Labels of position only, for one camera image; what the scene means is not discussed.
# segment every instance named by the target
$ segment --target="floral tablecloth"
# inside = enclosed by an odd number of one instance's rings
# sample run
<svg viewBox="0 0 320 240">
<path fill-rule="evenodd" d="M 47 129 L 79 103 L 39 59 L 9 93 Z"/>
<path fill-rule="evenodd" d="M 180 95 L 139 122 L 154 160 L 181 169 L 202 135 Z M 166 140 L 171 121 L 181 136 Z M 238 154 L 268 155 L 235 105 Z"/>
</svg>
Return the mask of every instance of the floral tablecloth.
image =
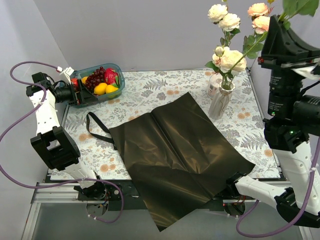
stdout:
<svg viewBox="0 0 320 240">
<path fill-rule="evenodd" d="M 104 180 L 130 180 L 126 167 L 113 146 L 93 138 L 86 129 L 86 115 L 95 113 L 109 128 L 151 112 L 190 92 L 208 114 L 211 99 L 206 93 L 213 72 L 205 69 L 174 71 L 124 72 L 125 88 L 116 99 L 96 105 L 70 107 L 64 128 L 78 145 L 80 160 Z M 253 178 L 278 178 L 273 152 L 264 138 L 264 125 L 246 72 L 233 80 L 235 90 L 224 116 L 213 124 L 247 160 L 256 166 L 249 174 Z M 90 131 L 106 135 L 91 121 Z M 53 171 L 51 180 L 72 179 L 68 174 Z"/>
</svg>

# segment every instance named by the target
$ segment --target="red grapes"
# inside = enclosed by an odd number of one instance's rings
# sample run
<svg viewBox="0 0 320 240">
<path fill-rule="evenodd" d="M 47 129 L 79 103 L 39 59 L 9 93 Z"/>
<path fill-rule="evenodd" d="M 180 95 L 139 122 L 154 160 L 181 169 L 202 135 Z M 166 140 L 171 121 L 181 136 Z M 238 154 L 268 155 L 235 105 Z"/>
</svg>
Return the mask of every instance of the red grapes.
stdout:
<svg viewBox="0 0 320 240">
<path fill-rule="evenodd" d="M 85 87 L 93 93 L 95 90 L 95 87 L 98 86 L 100 83 L 104 83 L 104 75 L 106 70 L 101 66 L 100 68 L 97 68 L 93 73 L 88 76 L 88 78 L 85 81 Z"/>
</svg>

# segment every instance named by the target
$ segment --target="black fabric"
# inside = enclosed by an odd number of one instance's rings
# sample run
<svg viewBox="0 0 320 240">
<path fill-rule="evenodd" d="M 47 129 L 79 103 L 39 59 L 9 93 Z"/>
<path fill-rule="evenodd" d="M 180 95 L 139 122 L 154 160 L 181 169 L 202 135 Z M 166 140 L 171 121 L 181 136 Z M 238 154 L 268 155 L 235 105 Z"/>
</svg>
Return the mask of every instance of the black fabric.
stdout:
<svg viewBox="0 0 320 240">
<path fill-rule="evenodd" d="M 190 93 L 109 131 L 160 231 L 211 200 L 236 172 L 255 166 Z"/>
</svg>

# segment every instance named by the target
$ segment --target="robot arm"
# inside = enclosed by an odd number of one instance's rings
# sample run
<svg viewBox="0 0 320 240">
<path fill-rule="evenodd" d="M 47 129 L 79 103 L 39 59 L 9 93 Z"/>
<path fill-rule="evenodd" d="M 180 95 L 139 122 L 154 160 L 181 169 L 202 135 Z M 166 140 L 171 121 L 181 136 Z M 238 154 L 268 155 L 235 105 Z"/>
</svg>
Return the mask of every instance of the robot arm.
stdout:
<svg viewBox="0 0 320 240">
<path fill-rule="evenodd" d="M 270 18 L 258 58 L 263 68 L 271 69 L 268 114 L 273 118 L 263 120 L 264 136 L 292 188 L 274 187 L 239 173 L 227 182 L 234 196 L 250 196 L 267 203 L 290 222 L 303 205 L 310 172 L 315 171 L 304 214 L 295 224 L 312 228 L 320 228 L 320 176 L 317 169 L 311 169 L 309 134 L 320 136 L 320 97 L 304 95 L 310 87 L 301 88 L 306 76 L 320 79 L 319 59 L 320 49 L 302 41 L 291 29 L 286 30 L 276 16 Z"/>
<path fill-rule="evenodd" d="M 35 83 L 41 84 L 46 88 L 46 99 L 41 107 L 35 112 L 37 120 L 36 136 L 31 139 L 31 145 L 50 169 L 57 169 L 71 175 L 74 179 L 97 179 L 99 176 L 93 170 L 88 169 L 81 161 L 79 161 L 80 151 L 77 144 L 69 136 L 69 134 L 60 126 L 56 103 L 69 101 L 69 104 L 78 103 L 77 95 L 82 99 L 85 98 L 83 92 L 75 92 L 75 88 L 70 84 L 70 75 L 72 70 L 67 68 L 60 75 L 66 83 L 64 87 L 54 88 L 44 73 L 36 73 L 32 75 Z M 43 91 L 39 87 L 28 87 L 27 95 L 34 107 L 36 107 L 43 97 Z M 53 141 L 57 141 L 57 145 L 50 147 Z M 89 198 L 102 199 L 106 194 L 106 189 L 101 182 L 96 181 L 80 181 L 80 188 L 75 190 L 83 193 Z"/>
</svg>

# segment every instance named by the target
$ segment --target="flower vase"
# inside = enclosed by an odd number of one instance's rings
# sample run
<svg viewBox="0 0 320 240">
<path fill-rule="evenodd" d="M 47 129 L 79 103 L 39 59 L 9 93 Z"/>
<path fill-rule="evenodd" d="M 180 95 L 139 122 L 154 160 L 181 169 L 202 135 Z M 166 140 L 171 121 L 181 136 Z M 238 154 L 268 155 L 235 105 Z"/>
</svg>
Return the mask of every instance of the flower vase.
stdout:
<svg viewBox="0 0 320 240">
<path fill-rule="evenodd" d="M 209 116 L 213 119 L 220 119 L 225 110 L 228 107 L 228 104 L 232 97 L 232 92 L 235 89 L 235 85 L 232 82 L 227 82 L 227 85 L 230 86 L 230 90 L 226 90 L 222 87 L 222 82 L 219 85 L 219 90 L 216 91 L 212 98 L 212 102 L 209 108 Z"/>
<path fill-rule="evenodd" d="M 212 99 L 219 89 L 220 83 L 222 82 L 222 75 L 220 73 L 215 73 L 210 77 L 208 86 L 206 87 L 206 93 Z"/>
</svg>

